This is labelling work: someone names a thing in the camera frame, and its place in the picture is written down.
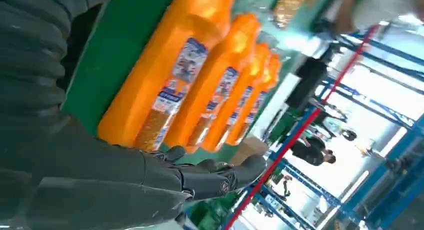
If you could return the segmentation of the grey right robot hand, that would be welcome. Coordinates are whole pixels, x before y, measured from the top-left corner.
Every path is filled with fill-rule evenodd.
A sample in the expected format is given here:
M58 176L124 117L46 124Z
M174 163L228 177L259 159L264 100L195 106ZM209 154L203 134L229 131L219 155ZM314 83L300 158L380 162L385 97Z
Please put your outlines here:
M259 155L238 166L213 160L177 165L109 145L76 121L0 128L3 230L118 230L174 219L185 203L219 198L253 183Z

